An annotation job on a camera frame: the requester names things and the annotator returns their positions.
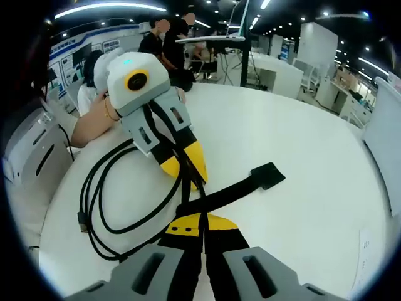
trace white table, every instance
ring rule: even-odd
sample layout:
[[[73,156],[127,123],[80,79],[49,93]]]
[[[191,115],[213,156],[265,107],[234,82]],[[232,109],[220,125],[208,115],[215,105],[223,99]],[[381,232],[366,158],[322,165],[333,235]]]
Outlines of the white table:
[[[251,53],[249,66],[260,69],[262,85],[274,94],[296,99],[301,88],[303,72],[286,61],[262,53]]]
[[[214,212],[235,222],[250,246],[287,264],[301,284],[346,297],[357,271],[359,231],[368,228],[373,251],[367,276],[377,270],[385,253],[388,205],[372,158],[346,122],[286,97],[222,85],[195,84],[187,107],[204,149],[206,193],[244,179],[267,162],[286,176],[272,189],[255,191]],[[109,280],[117,264],[98,257],[87,234],[80,232],[76,213],[89,170],[126,138],[115,129],[88,144],[49,208],[39,264],[63,296]],[[149,179],[157,184],[150,185]],[[173,181],[139,152],[123,157],[106,179],[106,219],[114,227],[140,219],[161,202]],[[95,229],[115,249],[127,250],[164,227],[178,202],[176,196],[150,223],[117,236],[100,226],[95,210]],[[194,300],[213,300],[204,271]]]

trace chair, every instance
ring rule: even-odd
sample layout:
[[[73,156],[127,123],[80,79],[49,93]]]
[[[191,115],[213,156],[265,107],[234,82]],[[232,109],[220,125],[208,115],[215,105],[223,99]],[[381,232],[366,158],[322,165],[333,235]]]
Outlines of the chair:
[[[319,69],[297,58],[294,59],[293,66],[303,71],[301,86],[304,88],[304,92],[305,90],[307,92],[315,91],[320,82]]]

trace monitor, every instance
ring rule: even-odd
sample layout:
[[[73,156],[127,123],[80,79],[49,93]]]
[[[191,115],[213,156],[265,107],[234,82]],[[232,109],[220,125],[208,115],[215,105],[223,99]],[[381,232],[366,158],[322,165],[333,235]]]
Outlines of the monitor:
[[[87,56],[92,52],[92,43],[81,47],[76,52],[73,53],[73,66],[78,65],[83,60],[87,58]]]

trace poster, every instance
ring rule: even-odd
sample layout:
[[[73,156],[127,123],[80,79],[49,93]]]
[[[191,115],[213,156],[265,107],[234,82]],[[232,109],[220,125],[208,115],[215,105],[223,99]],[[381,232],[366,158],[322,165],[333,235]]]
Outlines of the poster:
[[[113,39],[113,40],[108,40],[106,42],[103,42],[103,52],[104,53],[109,53],[111,50],[114,50],[115,48],[120,47],[120,40],[119,39]]]
[[[81,65],[73,66],[72,54],[62,58],[60,62],[63,69],[64,82],[67,87],[83,77],[83,74],[81,72],[81,68],[83,68],[83,63],[81,63]]]
[[[102,44],[101,44],[101,43],[92,44],[92,51],[95,51],[95,50],[103,51],[103,49],[102,49]]]
[[[49,69],[53,69],[55,72],[57,78],[55,78],[52,81],[49,81],[48,83],[48,91],[52,91],[53,89],[58,89],[58,95],[62,94],[65,91],[65,87],[63,84],[63,78],[61,77],[61,69],[60,69],[60,63],[57,61],[51,66],[49,66]]]

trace woman's arm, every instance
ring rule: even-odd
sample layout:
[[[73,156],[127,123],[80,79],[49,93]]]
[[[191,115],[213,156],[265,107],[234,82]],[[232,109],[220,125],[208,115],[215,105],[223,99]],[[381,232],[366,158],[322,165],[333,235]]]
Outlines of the woman's arm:
[[[89,112],[76,122],[71,137],[72,146],[86,146],[89,141],[101,136],[120,119],[110,104],[110,99],[108,97],[106,99],[103,98],[104,93],[95,99]]]

